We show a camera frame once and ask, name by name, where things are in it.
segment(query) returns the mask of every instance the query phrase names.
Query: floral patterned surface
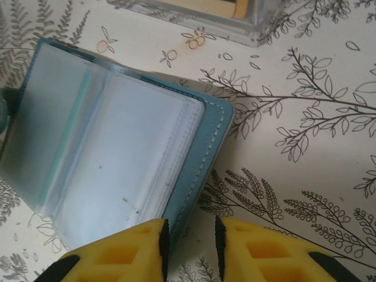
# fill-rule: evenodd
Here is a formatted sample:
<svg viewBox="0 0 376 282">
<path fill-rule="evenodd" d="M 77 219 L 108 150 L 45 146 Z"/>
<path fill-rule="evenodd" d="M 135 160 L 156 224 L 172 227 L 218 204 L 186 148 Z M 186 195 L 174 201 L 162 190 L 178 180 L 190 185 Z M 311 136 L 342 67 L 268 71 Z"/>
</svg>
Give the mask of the floral patterned surface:
<svg viewBox="0 0 376 282">
<path fill-rule="evenodd" d="M 234 104 L 169 281 L 220 281 L 215 214 L 318 244 L 376 281 L 375 0 L 286 1 L 259 48 L 129 11 L 130 2 L 1 0 L 0 86 L 19 86 L 45 36 Z M 33 281 L 66 252 L 51 220 L 3 180 L 0 239 L 4 282 Z"/>
</svg>

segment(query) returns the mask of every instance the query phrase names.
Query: branch drawing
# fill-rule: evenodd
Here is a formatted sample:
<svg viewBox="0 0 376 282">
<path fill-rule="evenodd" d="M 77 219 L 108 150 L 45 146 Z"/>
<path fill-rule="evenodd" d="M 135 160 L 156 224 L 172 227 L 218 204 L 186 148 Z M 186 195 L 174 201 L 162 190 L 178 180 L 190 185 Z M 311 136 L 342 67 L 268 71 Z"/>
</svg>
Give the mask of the branch drawing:
<svg viewBox="0 0 376 282">
<path fill-rule="evenodd" d="M 199 81 L 206 84 L 205 92 L 234 102 L 236 116 L 230 135 L 235 138 L 240 133 L 246 138 L 267 113 L 279 118 L 285 103 L 293 100 L 309 103 L 302 111 L 299 129 L 277 128 L 282 139 L 276 146 L 282 147 L 281 153 L 286 154 L 289 160 L 297 162 L 308 149 L 310 138 L 316 137 L 319 132 L 329 132 L 334 138 L 337 133 L 345 135 L 348 132 L 368 130 L 369 137 L 375 136 L 376 106 L 367 102 L 366 96 L 376 93 L 376 82 L 362 83 L 352 94 L 348 87 L 336 88 L 327 69 L 332 60 L 312 58 L 298 53 L 297 48 L 289 49 L 282 58 L 284 62 L 292 62 L 293 66 L 286 79 L 294 79 L 298 83 L 290 96 L 274 95 L 266 86 L 262 86 L 263 94 L 251 94 L 248 92 L 250 75 L 239 76 L 236 70 L 229 75 L 226 71 L 214 75 L 215 69 L 202 69 L 204 78 Z M 328 105 L 336 107 L 335 112 L 328 110 Z"/>
<path fill-rule="evenodd" d="M 368 198 L 373 195 L 376 190 L 376 156 L 371 155 L 371 160 L 374 164 L 374 168 L 367 171 L 367 177 L 363 177 L 363 182 L 354 187 L 355 190 L 363 190 L 364 197 Z"/>
<path fill-rule="evenodd" d="M 340 260 L 350 260 L 376 270 L 376 221 L 372 214 L 356 208 L 349 215 L 335 203 L 310 191 L 301 192 L 305 200 L 283 200 L 286 207 L 282 208 L 266 180 L 259 180 L 245 168 L 241 171 L 242 174 L 237 174 L 228 170 L 223 180 L 213 170 L 210 183 L 206 183 L 199 198 L 200 208 L 219 216 L 233 215 L 236 210 L 247 211 L 268 223 L 270 229 L 317 244 Z M 326 243 L 316 243 L 284 227 L 286 215 L 308 223 Z M 351 230 L 348 225 L 351 221 L 357 222 L 360 229 Z M 367 261 L 365 253 L 374 259 Z"/>
<path fill-rule="evenodd" d="M 330 18 L 335 24 L 347 19 L 351 13 L 345 0 L 285 1 L 283 12 L 272 17 L 269 27 L 259 36 L 257 43 L 272 44 L 273 38 L 297 28 L 295 38 L 311 37 L 313 29 L 319 29 L 322 18 Z"/>
</svg>

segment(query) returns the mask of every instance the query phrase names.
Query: yellow object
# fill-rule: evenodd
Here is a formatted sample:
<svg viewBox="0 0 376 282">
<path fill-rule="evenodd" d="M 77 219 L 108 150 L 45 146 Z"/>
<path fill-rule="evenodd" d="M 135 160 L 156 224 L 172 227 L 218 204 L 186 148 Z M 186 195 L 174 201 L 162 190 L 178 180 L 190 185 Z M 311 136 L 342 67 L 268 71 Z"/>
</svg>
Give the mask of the yellow object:
<svg viewBox="0 0 376 282">
<path fill-rule="evenodd" d="M 224 282 L 335 282 L 309 255 L 314 244 L 230 217 L 217 218 L 216 244 Z"/>
<path fill-rule="evenodd" d="M 243 19 L 246 16 L 249 0 L 159 0 L 171 5 L 207 13 L 224 18 Z"/>
<path fill-rule="evenodd" d="M 147 221 L 70 251 L 80 257 L 62 282 L 163 282 L 169 230 L 165 219 Z"/>
</svg>

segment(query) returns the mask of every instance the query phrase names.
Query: card holder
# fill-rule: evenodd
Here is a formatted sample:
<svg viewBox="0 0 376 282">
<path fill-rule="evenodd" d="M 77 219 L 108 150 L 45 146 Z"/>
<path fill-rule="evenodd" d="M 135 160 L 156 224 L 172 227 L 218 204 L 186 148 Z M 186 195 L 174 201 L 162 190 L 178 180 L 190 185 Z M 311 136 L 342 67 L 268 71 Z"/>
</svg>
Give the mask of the card holder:
<svg viewBox="0 0 376 282">
<path fill-rule="evenodd" d="M 157 217 L 176 242 L 233 118 L 226 101 L 47 39 L 18 100 L 0 174 L 70 249 Z"/>
</svg>

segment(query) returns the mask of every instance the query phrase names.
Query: plastic box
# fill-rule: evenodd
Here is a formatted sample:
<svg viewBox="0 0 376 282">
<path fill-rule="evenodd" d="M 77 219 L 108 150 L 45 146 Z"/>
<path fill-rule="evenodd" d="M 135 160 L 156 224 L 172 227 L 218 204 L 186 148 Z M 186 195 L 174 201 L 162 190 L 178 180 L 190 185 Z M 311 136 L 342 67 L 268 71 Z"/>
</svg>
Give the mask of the plastic box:
<svg viewBox="0 0 376 282">
<path fill-rule="evenodd" d="M 284 7 L 282 0 L 108 0 L 129 9 L 188 28 L 199 29 L 191 38 L 214 35 L 257 47 L 268 41 L 273 22 Z"/>
</svg>

